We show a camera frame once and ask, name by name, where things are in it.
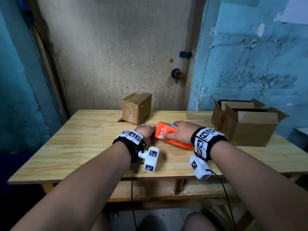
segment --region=hand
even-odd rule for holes
[[[155,125],[142,124],[137,126],[135,131],[137,131],[139,134],[143,136],[143,140],[145,141],[147,146],[151,146],[151,144],[157,140],[156,138],[150,139],[150,136],[156,132]]]
[[[176,132],[159,135],[160,140],[176,140],[181,143],[191,143],[193,133],[201,126],[191,122],[176,121],[173,123],[177,126]]]

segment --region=white plastic cube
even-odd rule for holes
[[[211,171],[206,171],[206,169],[210,169],[207,163],[197,156],[193,155],[189,159],[189,163],[198,179],[208,179],[212,175]]]
[[[145,159],[143,169],[148,172],[154,172],[159,155],[159,149],[157,147],[150,147],[149,150],[141,152],[138,156]]]

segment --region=blue wall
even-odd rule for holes
[[[218,7],[214,2],[208,9]],[[202,48],[209,28],[202,31],[188,110],[212,110],[211,96],[257,98],[291,116],[277,132],[304,147],[306,139],[293,129],[308,126],[308,26],[274,21],[287,2],[221,1],[210,47]]]
[[[0,153],[37,150],[61,126],[15,0],[0,0],[0,107]]]

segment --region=closed cardboard box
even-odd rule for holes
[[[219,100],[215,101],[215,99],[212,97],[215,107],[214,112],[212,115],[211,123],[215,127],[216,130],[221,130],[222,124],[225,120],[225,110],[226,105],[228,105],[230,108],[262,108],[265,104],[256,100]]]
[[[221,132],[237,146],[265,147],[277,125],[289,116],[275,108],[232,109],[226,105]]]
[[[122,120],[140,124],[151,112],[152,94],[136,91],[122,100]]]

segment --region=forearm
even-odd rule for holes
[[[308,194],[233,145],[220,141],[211,158],[266,230],[308,230]]]
[[[115,143],[68,175],[13,230],[91,229],[130,160],[125,145]]]

